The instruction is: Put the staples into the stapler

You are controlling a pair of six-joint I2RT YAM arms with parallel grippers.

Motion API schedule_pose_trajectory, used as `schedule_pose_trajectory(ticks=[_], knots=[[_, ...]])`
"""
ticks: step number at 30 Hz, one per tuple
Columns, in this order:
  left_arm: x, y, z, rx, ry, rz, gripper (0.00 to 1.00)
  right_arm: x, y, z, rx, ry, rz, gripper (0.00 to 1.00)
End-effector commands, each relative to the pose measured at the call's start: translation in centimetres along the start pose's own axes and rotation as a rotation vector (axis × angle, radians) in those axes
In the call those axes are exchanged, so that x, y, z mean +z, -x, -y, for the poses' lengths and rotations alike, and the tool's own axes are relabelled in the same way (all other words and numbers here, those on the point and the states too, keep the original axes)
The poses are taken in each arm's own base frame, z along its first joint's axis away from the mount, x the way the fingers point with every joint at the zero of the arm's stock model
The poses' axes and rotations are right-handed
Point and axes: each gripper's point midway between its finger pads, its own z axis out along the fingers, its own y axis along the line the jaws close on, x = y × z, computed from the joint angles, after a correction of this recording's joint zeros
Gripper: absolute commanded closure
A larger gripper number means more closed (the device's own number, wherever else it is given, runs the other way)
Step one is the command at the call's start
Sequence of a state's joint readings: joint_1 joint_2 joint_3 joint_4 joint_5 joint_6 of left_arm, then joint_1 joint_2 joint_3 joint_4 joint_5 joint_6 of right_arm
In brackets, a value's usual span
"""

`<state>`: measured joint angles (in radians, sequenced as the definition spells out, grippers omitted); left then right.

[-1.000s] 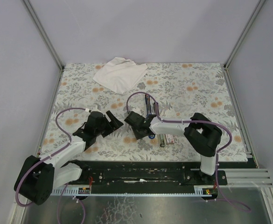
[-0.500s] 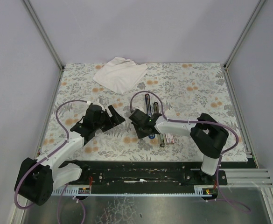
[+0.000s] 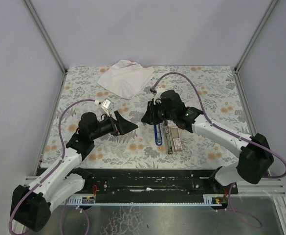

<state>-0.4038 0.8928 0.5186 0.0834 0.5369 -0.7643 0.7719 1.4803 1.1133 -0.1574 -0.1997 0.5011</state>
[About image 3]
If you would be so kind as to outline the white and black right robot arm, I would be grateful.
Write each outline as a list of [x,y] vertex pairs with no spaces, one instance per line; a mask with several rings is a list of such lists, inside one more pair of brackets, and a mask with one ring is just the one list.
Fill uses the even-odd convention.
[[267,173],[273,163],[273,156],[266,138],[261,134],[249,136],[235,133],[232,129],[210,121],[204,112],[195,107],[187,107],[178,93],[173,90],[155,88],[141,119],[145,124],[154,125],[166,120],[178,128],[212,140],[226,148],[238,158],[238,162],[221,166],[212,178],[222,186],[246,181],[256,185]]

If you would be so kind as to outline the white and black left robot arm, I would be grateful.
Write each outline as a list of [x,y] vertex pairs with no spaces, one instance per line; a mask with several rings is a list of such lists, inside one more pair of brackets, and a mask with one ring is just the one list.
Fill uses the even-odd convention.
[[78,168],[78,165],[93,150],[94,140],[106,134],[122,136],[138,128],[118,111],[114,114],[114,117],[105,114],[102,120],[98,120],[92,112],[82,114],[76,132],[58,161],[30,184],[14,189],[10,222],[17,221],[38,232],[46,225],[56,207],[83,189],[90,174]]

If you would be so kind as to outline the blue stapler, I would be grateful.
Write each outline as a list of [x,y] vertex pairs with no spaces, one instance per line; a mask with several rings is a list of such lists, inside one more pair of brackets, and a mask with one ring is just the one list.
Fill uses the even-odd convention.
[[154,125],[154,138],[155,138],[155,144],[157,146],[161,146],[163,144],[160,124]]

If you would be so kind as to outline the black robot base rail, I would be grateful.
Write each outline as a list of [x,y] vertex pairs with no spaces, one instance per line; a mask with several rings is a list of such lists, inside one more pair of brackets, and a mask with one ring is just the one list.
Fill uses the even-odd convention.
[[98,203],[203,202],[203,196],[224,198],[237,189],[222,186],[213,170],[84,169],[79,194],[95,194]]

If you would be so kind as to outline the red and white staple box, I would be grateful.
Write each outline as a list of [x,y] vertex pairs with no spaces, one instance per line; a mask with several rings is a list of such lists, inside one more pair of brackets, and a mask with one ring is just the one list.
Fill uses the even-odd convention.
[[181,139],[179,136],[178,128],[170,127],[170,131],[171,131],[171,136],[172,136],[172,141],[173,141],[175,151],[182,151],[183,148],[182,148],[182,143],[181,143]]

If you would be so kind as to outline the beige stapler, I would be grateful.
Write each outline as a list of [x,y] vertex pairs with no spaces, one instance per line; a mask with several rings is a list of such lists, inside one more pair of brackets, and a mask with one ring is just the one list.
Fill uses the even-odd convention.
[[163,126],[164,126],[164,138],[167,146],[167,153],[168,155],[173,154],[173,147],[172,147],[172,141],[171,141],[171,135],[170,135],[170,129],[168,125],[168,121],[164,120],[163,121]]

